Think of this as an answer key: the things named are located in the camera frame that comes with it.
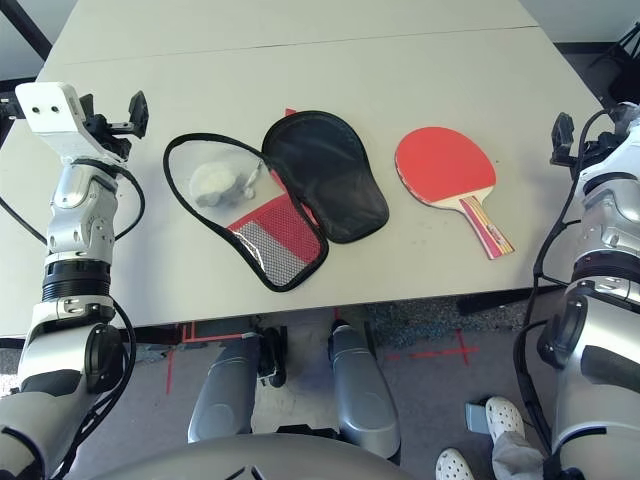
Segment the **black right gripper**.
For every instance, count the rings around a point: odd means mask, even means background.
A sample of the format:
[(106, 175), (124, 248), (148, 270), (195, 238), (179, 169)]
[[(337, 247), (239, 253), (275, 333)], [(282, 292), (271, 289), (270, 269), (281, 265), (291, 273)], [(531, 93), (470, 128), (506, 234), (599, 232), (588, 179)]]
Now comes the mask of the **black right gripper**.
[(571, 168), (588, 168), (603, 162), (618, 146), (622, 139), (612, 132), (601, 132), (595, 139), (589, 140), (588, 134), (594, 121), (587, 122), (580, 133), (580, 145), (578, 154), (573, 157), (571, 148), (574, 137), (574, 124), (572, 117), (561, 112), (558, 114), (552, 131), (552, 165), (571, 165)]

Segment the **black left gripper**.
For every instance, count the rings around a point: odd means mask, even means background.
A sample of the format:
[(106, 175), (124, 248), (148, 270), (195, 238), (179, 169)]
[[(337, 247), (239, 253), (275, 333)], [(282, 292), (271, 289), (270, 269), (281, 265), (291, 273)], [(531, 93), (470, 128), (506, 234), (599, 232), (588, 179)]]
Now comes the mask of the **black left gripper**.
[(116, 154), (120, 161), (127, 161), (131, 142), (125, 136), (143, 138), (146, 135), (149, 109), (144, 92), (138, 91), (131, 97), (129, 122), (124, 123), (110, 123), (104, 115), (95, 113), (92, 94), (81, 96), (79, 101), (85, 115), (85, 129), (104, 149)]

